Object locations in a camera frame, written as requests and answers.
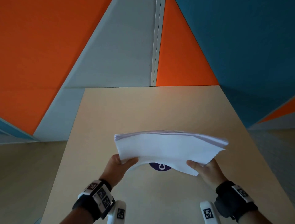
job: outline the stack of paper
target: stack of paper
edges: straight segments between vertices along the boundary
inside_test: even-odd
[[[138,157],[132,168],[159,163],[194,176],[198,172],[186,164],[187,160],[207,164],[228,145],[226,139],[170,130],[116,134],[115,143],[123,163]]]

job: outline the person's left hand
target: person's left hand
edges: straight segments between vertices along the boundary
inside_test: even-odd
[[[138,158],[136,157],[122,164],[119,154],[112,155],[99,179],[106,180],[113,188],[121,181],[126,171],[137,162]]]

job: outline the geometric patterned wall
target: geometric patterned wall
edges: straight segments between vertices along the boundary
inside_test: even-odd
[[[88,87],[220,85],[246,128],[295,127],[294,8],[287,0],[5,4],[0,143],[67,140]]]

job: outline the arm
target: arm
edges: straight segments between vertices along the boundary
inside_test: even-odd
[[[133,158],[122,164],[119,155],[113,155],[99,179],[106,180],[113,188],[121,181],[126,171],[137,162],[138,158]],[[60,224],[92,224],[93,222],[91,214],[86,209],[78,207],[72,210]]]
[[[211,160],[205,166],[201,166],[191,160],[187,160],[187,165],[196,170],[204,181],[215,191],[216,188],[227,181],[228,179],[222,173],[218,163],[215,159]],[[240,219],[240,224],[271,224],[271,222],[265,218],[259,211],[249,211],[245,213]]]

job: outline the purple circle sticker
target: purple circle sticker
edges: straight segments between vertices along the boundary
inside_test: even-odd
[[[149,163],[149,164],[151,167],[153,167],[155,170],[158,170],[158,171],[167,171],[171,169],[171,167],[164,164],[159,164],[159,163]]]

